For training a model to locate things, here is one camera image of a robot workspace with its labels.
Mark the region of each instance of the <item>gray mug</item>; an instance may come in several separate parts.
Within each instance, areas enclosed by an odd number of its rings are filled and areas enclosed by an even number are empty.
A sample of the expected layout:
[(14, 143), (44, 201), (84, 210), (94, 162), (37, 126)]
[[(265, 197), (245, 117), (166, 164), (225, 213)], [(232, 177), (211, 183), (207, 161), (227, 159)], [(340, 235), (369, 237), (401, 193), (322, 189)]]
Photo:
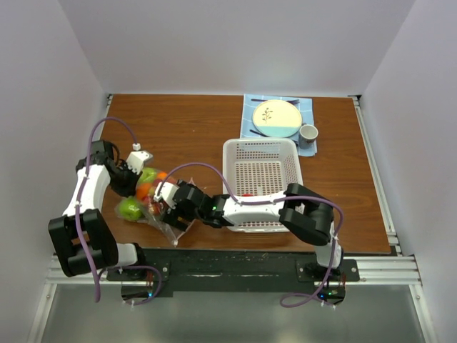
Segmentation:
[(318, 129), (311, 124), (304, 124), (298, 131), (298, 146), (302, 149), (309, 148), (319, 135)]

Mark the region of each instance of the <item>plastic bag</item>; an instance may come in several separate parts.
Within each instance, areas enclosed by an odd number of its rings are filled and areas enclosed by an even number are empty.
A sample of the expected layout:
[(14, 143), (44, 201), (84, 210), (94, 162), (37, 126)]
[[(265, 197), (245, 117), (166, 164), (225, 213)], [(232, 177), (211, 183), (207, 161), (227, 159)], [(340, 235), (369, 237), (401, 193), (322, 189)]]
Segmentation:
[[(116, 206), (115, 211), (119, 218), (130, 222), (147, 223), (160, 230), (168, 241), (176, 247), (179, 238), (185, 234), (193, 222), (185, 231), (172, 227), (160, 220), (161, 214), (167, 210), (166, 204), (154, 201), (154, 192), (157, 186), (166, 177), (167, 173), (155, 168), (144, 167), (138, 183), (136, 184), (136, 194), (134, 197), (123, 198)], [(167, 182), (172, 184), (176, 180), (170, 177)]]

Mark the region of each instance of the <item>plate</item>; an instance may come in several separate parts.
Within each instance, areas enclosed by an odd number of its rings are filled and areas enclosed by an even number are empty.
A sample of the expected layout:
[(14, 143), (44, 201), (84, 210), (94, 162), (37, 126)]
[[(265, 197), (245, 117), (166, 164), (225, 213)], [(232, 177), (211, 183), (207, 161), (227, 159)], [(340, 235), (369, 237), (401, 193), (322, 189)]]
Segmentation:
[(287, 101), (272, 99), (254, 109), (252, 122), (266, 136), (286, 138), (300, 129), (301, 113)]

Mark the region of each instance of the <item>blue placemat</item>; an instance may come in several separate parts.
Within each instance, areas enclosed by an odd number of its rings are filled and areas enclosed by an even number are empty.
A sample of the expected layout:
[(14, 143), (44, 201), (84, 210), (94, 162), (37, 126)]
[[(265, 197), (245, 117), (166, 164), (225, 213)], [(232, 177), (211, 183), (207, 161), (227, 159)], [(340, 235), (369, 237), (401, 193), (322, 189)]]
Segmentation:
[[(295, 105), (296, 108), (301, 113), (301, 118), (303, 123), (313, 124), (314, 125), (314, 117), (313, 117), (313, 99), (306, 99), (306, 98), (294, 98), (289, 96), (271, 96), (271, 95), (259, 95), (259, 94), (244, 94), (244, 101), (243, 101), (243, 116), (241, 117), (241, 131), (240, 131), (240, 138), (251, 137), (251, 138), (259, 138), (258, 134), (254, 134), (249, 130), (258, 131), (256, 126), (252, 122), (252, 114), (254, 109), (260, 104), (259, 101), (251, 101), (251, 99), (280, 99), (280, 100), (297, 100), (300, 99), (300, 102)], [(289, 137), (294, 141), (298, 141), (298, 132), (294, 135)], [(297, 148), (297, 152), (299, 156), (314, 156), (317, 153), (317, 143), (314, 142), (307, 149), (300, 149)]]

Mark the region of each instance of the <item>gray floor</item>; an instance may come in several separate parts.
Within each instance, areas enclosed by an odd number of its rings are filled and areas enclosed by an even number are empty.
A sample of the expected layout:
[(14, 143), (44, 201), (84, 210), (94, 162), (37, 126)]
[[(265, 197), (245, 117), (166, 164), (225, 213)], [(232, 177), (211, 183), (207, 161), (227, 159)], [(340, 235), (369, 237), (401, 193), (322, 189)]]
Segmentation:
[(336, 310), (279, 306), (280, 294), (180, 292), (135, 307), (120, 286), (59, 285), (43, 342), (423, 342), (407, 286), (352, 286)]

